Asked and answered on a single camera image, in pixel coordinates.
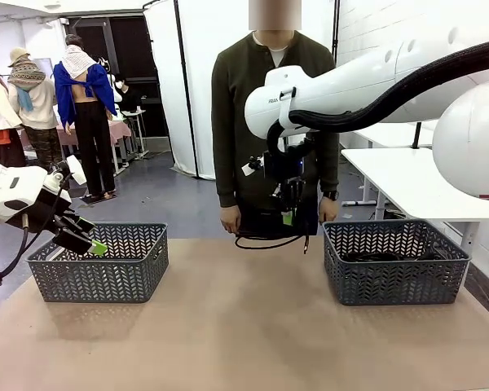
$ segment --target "beige hat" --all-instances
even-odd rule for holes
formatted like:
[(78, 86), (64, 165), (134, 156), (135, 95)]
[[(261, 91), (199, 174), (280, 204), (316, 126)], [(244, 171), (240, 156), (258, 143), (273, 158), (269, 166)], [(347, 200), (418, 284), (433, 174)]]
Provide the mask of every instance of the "beige hat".
[(11, 54), (9, 55), (9, 57), (11, 57), (11, 65), (9, 65), (9, 66), (12, 67), (14, 65), (15, 61), (17, 59), (19, 59), (22, 55), (30, 55), (30, 54), (23, 47), (16, 47), (15, 49), (13, 49), (11, 51)]

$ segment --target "collar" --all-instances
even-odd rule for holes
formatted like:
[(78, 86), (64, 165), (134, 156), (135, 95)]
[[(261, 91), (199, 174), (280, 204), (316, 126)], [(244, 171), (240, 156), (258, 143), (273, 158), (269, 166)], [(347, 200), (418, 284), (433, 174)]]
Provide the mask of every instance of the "collar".
[[(292, 38), (292, 41), (290, 41), (288, 47), (286, 48), (286, 50), (296, 46), (299, 42), (299, 39), (301, 37), (301, 33), (299, 33), (297, 30), (294, 30), (293, 31), (293, 38)], [(270, 51), (270, 48), (268, 46), (264, 46), (264, 45), (258, 45), (256, 42), (255, 42), (255, 39), (253, 37), (253, 32), (251, 32), (247, 37), (246, 37), (246, 41), (247, 43), (249, 44), (249, 46), (254, 49), (255, 51)]]

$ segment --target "hand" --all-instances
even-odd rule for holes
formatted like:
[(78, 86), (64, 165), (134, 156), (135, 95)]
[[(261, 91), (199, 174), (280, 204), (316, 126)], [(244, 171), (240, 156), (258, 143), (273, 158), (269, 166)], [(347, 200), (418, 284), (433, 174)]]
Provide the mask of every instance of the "hand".
[(339, 214), (339, 203), (323, 197), (319, 205), (319, 222), (334, 222)]
[(221, 224), (229, 234), (237, 234), (241, 224), (241, 211), (239, 206), (221, 208)]

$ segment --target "dark green sweater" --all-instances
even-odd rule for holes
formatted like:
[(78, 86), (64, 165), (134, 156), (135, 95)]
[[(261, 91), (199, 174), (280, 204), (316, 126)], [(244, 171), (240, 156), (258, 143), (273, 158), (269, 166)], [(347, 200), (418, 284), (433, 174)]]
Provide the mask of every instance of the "dark green sweater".
[[(333, 69), (332, 54), (326, 47), (295, 32), (280, 67), (299, 65), (310, 77)], [(268, 47), (255, 43), (252, 33), (219, 54), (212, 75), (212, 135), (214, 166), (220, 205), (236, 204), (236, 197), (260, 209), (273, 209), (270, 195), (275, 181), (263, 173), (245, 177), (241, 169), (251, 156), (262, 156), (266, 140), (254, 136), (245, 121), (249, 95), (264, 86), (266, 75), (275, 68)], [(305, 159), (306, 187), (303, 197), (337, 189), (339, 141), (337, 134), (313, 134), (315, 152)]]

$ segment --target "gray plastic basket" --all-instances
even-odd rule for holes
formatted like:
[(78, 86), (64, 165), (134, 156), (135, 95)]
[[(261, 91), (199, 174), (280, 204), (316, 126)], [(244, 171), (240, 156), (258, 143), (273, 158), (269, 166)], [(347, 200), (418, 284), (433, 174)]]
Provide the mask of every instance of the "gray plastic basket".
[(169, 265), (166, 224), (98, 223), (90, 236), (103, 256), (79, 256), (46, 243), (27, 258), (43, 300), (144, 303)]
[[(470, 257), (422, 220), (324, 224), (324, 266), (343, 305), (450, 304)], [(429, 250), (447, 260), (348, 262), (348, 253), (421, 257)]]

